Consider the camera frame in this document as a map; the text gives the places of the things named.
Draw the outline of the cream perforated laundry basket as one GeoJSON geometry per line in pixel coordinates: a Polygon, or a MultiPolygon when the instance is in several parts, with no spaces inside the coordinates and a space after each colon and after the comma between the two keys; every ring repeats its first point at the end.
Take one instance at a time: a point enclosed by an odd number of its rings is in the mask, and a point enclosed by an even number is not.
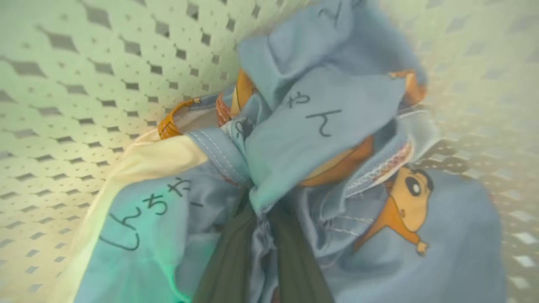
{"type": "MultiPolygon", "coordinates": [[[[46,303],[113,164],[315,0],[0,0],[0,303],[46,303]]],[[[483,182],[507,303],[539,303],[539,0],[377,0],[429,79],[425,168],[483,182]]]]}

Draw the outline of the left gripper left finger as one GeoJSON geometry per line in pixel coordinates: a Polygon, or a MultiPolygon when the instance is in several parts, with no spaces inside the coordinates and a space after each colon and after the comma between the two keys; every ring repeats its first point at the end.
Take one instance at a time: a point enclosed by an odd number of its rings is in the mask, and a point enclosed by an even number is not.
{"type": "Polygon", "coordinates": [[[241,197],[200,280],[193,303],[249,303],[252,234],[256,215],[241,197]]]}

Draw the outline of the blue cartoon print garment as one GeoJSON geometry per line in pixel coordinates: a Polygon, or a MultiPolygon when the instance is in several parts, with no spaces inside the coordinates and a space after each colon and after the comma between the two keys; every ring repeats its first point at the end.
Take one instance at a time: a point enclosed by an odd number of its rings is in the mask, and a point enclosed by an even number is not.
{"type": "Polygon", "coordinates": [[[249,303],[280,303],[269,212],[293,208],[335,303],[506,303],[501,224],[477,181],[412,164],[436,141],[425,73],[372,0],[324,0],[239,46],[234,87],[178,109],[208,161],[114,197],[74,303],[193,303],[241,197],[249,303]],[[217,112],[218,126],[196,126],[217,112]]]}

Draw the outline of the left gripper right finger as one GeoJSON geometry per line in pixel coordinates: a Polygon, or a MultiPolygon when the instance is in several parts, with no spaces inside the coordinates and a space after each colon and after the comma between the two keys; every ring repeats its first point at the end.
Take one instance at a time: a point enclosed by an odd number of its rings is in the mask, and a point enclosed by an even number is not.
{"type": "Polygon", "coordinates": [[[268,214],[277,249],[280,303],[335,303],[293,208],[268,214]]]}

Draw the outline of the cream cloth garment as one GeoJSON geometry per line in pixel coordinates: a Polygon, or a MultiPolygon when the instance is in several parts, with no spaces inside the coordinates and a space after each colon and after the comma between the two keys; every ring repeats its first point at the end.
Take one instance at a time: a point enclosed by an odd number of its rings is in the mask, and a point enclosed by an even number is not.
{"type": "Polygon", "coordinates": [[[106,178],[71,241],[67,263],[47,303],[75,303],[114,197],[130,184],[182,173],[208,161],[188,136],[160,140],[152,130],[132,143],[106,178]]]}

